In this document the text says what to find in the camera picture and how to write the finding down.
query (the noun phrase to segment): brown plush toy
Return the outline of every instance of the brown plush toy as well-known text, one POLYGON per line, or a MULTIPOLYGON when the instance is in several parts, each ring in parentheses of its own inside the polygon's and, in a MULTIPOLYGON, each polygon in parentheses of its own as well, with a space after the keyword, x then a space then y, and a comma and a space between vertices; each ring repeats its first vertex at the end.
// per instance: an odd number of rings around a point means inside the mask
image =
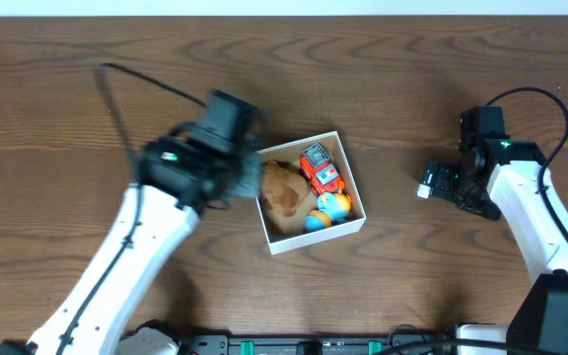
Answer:
POLYGON ((276 161, 264 166, 261 190, 264 207, 284 217, 294 216, 297 207, 310 192, 302 176, 280 167, 276 161))

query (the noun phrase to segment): white box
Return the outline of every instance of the white box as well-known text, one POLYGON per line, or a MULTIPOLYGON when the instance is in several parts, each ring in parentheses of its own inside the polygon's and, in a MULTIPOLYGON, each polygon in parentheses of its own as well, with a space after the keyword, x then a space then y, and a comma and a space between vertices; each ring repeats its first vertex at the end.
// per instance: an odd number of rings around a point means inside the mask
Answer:
POLYGON ((320 134, 295 142, 266 148, 257 153, 262 157, 262 161, 264 163, 276 160, 279 162, 290 163, 292 166, 299 168, 302 151, 317 142, 321 143, 326 152, 331 156, 332 162, 336 165, 337 170, 345 182, 344 191, 349 193, 352 197, 350 217, 346 220, 346 222, 330 228, 312 233, 304 233, 304 221, 306 220, 306 216, 313 208, 317 208, 317 199, 312 193, 309 193, 309 196, 307 196, 298 207, 297 213, 293 217, 286 219, 286 221, 290 221, 291 223, 290 226, 287 225, 284 226, 284 228, 290 227, 290 230, 281 232, 278 228, 275 228, 271 220, 268 219, 268 215, 273 212, 263 209, 260 203, 261 196, 258 196, 256 199, 257 207, 260 212, 262 226, 264 227, 264 234, 266 235, 266 242, 271 250, 271 254, 297 249, 355 233, 358 232, 363 226, 363 223, 365 223, 365 210, 363 209, 359 192, 356 189, 354 177, 350 171, 350 166, 347 163, 343 146, 339 140, 339 135, 336 132, 320 134))

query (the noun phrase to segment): toy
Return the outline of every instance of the toy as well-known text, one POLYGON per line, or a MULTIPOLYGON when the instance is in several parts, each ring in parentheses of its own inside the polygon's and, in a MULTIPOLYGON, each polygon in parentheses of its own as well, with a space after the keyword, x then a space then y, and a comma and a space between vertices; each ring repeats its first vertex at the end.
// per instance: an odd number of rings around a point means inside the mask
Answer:
POLYGON ((319 210, 313 210, 306 217, 306 230, 315 232, 341 223, 352 208, 352 198, 344 193, 322 193, 317 198, 319 210))
POLYGON ((264 167, 261 192, 265 208, 292 217, 310 191, 303 177, 270 161, 264 167))
POLYGON ((343 177, 336 170, 320 143, 306 148, 300 159, 302 173, 311 182, 311 191, 314 196, 325 192, 342 192, 343 177))

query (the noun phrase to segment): red toy car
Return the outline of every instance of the red toy car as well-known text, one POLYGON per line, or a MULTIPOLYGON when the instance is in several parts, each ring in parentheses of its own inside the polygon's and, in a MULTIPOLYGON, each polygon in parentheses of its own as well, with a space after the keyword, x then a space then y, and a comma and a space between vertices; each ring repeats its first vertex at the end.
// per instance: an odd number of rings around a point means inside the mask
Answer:
POLYGON ((311 181, 314 196, 324 192, 342 192, 345 182, 336 170, 320 143, 306 148, 300 159, 300 167, 304 177, 311 181))

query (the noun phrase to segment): wooden tabletop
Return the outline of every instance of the wooden tabletop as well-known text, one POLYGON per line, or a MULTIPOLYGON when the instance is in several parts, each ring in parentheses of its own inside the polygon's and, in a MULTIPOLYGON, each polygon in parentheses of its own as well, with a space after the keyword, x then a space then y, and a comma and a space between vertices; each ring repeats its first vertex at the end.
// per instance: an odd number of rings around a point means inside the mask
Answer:
MULTIPOLYGON (((130 181, 94 83, 103 61, 265 109, 269 145, 337 130, 368 214, 355 235, 271 256, 252 200, 208 212, 130 328, 383 334, 509 322, 529 291, 505 221, 415 189, 428 160, 458 158, 463 110, 520 86, 568 106, 568 18, 0 19, 0 340, 28 338, 65 299, 130 181)), ((199 116, 110 79, 138 146, 199 116)), ((550 153, 557 106, 537 94, 501 104, 508 133, 550 153)), ((568 143, 551 169, 568 208, 568 143)))

